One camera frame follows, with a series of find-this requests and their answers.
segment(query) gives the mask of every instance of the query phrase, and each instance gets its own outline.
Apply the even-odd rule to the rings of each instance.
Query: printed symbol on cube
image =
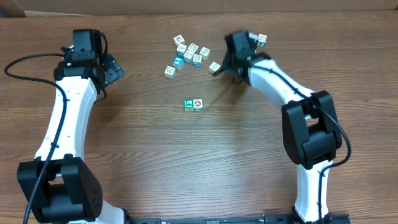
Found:
[[[211,73],[211,74],[213,74],[213,73],[215,73],[215,72],[217,72],[219,69],[220,69],[220,65],[219,64],[217,64],[216,62],[213,62],[211,65],[210,65],[210,67],[209,67],[209,72]]]
[[[210,56],[210,49],[202,47],[199,54],[203,56],[204,60],[207,60]]]
[[[267,42],[267,36],[264,34],[259,34],[259,42],[257,45],[259,47],[263,47],[263,46],[265,46],[266,42]]]
[[[202,99],[193,100],[193,110],[194,111],[203,111],[203,102]]]
[[[193,100],[185,100],[184,101],[184,110],[185,111],[193,111]]]
[[[174,79],[175,78],[175,68],[167,66],[166,70],[164,71],[164,76],[166,76],[167,78],[171,78]]]
[[[174,44],[178,47],[179,44],[185,44],[184,38],[180,35],[174,37]]]
[[[191,63],[192,57],[193,57],[194,53],[190,50],[187,50],[184,54],[184,61]]]
[[[182,58],[176,57],[173,62],[173,67],[178,70],[181,70],[184,66],[184,60]]]
[[[177,55],[184,56],[184,53],[185,53],[186,49],[187,49],[186,45],[179,44],[178,47],[177,47]]]
[[[194,43],[191,43],[188,47],[188,50],[191,50],[192,52],[194,52],[195,54],[197,54],[199,52],[199,46],[197,46]]]
[[[195,54],[194,56],[193,56],[193,63],[192,63],[192,65],[193,66],[196,66],[196,67],[200,67],[201,66],[201,55],[197,55],[197,54]]]

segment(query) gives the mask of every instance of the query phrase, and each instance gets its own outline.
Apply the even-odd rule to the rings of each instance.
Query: letter cube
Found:
[[[193,110],[194,111],[203,111],[203,102],[201,99],[193,100]]]
[[[193,55],[192,65],[196,67],[201,66],[201,55]]]
[[[178,70],[182,70],[182,68],[184,67],[184,59],[176,57],[173,62],[173,67]]]
[[[210,56],[210,49],[202,47],[199,54],[203,56],[204,60],[207,60]]]
[[[184,56],[187,46],[184,44],[179,44],[177,47],[177,55]]]
[[[210,65],[210,67],[209,67],[209,72],[211,73],[211,74],[213,74],[213,73],[215,73],[215,72],[217,72],[219,69],[220,69],[220,65],[219,64],[217,64],[216,62],[213,62],[211,65]]]
[[[191,43],[188,47],[188,50],[194,52],[195,54],[199,53],[199,46],[194,43]]]
[[[264,34],[259,34],[259,43],[258,46],[259,47],[264,47],[266,45],[266,41],[267,41],[267,36]]]
[[[188,62],[188,63],[191,63],[192,57],[193,57],[194,54],[195,54],[195,53],[193,53],[192,51],[187,50],[187,51],[185,52],[185,54],[184,54],[184,61],[186,61],[186,62]]]
[[[185,44],[184,38],[180,35],[174,37],[174,44],[176,47],[178,47],[179,44]]]
[[[174,79],[175,78],[175,68],[167,66],[166,70],[164,71],[164,76],[166,76],[167,78],[171,78]]]
[[[184,101],[184,111],[193,111],[193,100]]]

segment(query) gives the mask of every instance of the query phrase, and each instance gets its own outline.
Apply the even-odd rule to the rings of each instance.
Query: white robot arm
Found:
[[[297,88],[307,97],[311,96],[312,90],[303,87],[295,82],[286,73],[284,73],[275,63],[273,59],[265,59],[254,64],[257,67],[272,69],[282,75],[290,84]],[[260,68],[249,68],[250,85],[267,96],[267,99],[277,108],[282,109],[290,101],[300,101],[303,98],[296,94],[285,82],[278,76],[262,70]],[[319,173],[332,161],[323,161],[315,164],[312,169],[307,170],[303,165],[297,165],[297,199],[295,202],[295,210],[304,222],[315,222],[318,216],[318,183]],[[322,182],[322,218],[329,212],[326,205],[326,187],[328,180],[327,170]]]
[[[101,36],[106,44],[104,52]],[[47,134],[35,159],[19,164],[17,179],[25,197],[29,200],[33,195],[28,209],[40,223],[125,224],[129,218],[127,211],[103,200],[101,184],[84,163],[88,117],[97,94],[103,90],[106,97],[105,87],[121,78],[124,71],[108,54],[106,37],[100,31],[74,30],[73,43],[67,49],[62,48],[64,60],[54,70],[56,83],[53,85],[57,90]],[[64,106],[65,119],[57,141],[55,133]],[[52,147],[54,150],[48,158]],[[49,183],[56,177],[62,177],[63,184]]]

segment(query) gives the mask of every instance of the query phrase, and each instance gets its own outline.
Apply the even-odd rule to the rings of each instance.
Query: blue cube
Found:
[[[173,62],[173,67],[178,70],[181,70],[183,66],[184,66],[184,59],[176,57]]]

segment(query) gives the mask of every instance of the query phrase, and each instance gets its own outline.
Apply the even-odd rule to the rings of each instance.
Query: cube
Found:
[[[179,44],[177,47],[177,55],[184,56],[187,46],[184,44]]]
[[[188,62],[188,63],[191,63],[192,57],[193,57],[194,54],[195,54],[194,52],[192,52],[192,51],[190,51],[190,50],[187,50],[187,51],[185,52],[185,54],[184,54],[184,61],[186,61],[186,62]]]
[[[191,43],[188,47],[188,50],[194,52],[195,54],[199,53],[199,46],[194,43]]]
[[[201,67],[201,55],[193,55],[192,65],[196,67]]]
[[[266,41],[267,41],[267,36],[264,34],[259,34],[259,43],[258,46],[259,47],[264,47],[266,45]]]
[[[211,73],[211,74],[213,74],[213,73],[215,73],[215,72],[217,72],[219,69],[220,69],[220,65],[219,64],[217,64],[216,62],[213,62],[211,65],[210,65],[210,67],[209,67],[209,72]]]
[[[185,44],[184,38],[180,35],[174,37],[174,44],[176,47],[178,47],[179,44]]]
[[[184,101],[184,111],[193,111],[193,100]]]
[[[193,100],[193,110],[203,111],[203,102],[201,99]]]
[[[164,76],[166,76],[167,78],[171,78],[174,79],[175,78],[175,68],[167,66],[166,70],[164,71]]]
[[[184,67],[184,59],[176,57],[173,62],[173,67],[178,70],[182,70],[182,68]]]
[[[209,59],[210,56],[210,49],[206,48],[206,47],[202,47],[199,54],[201,54],[203,56],[204,60]]]

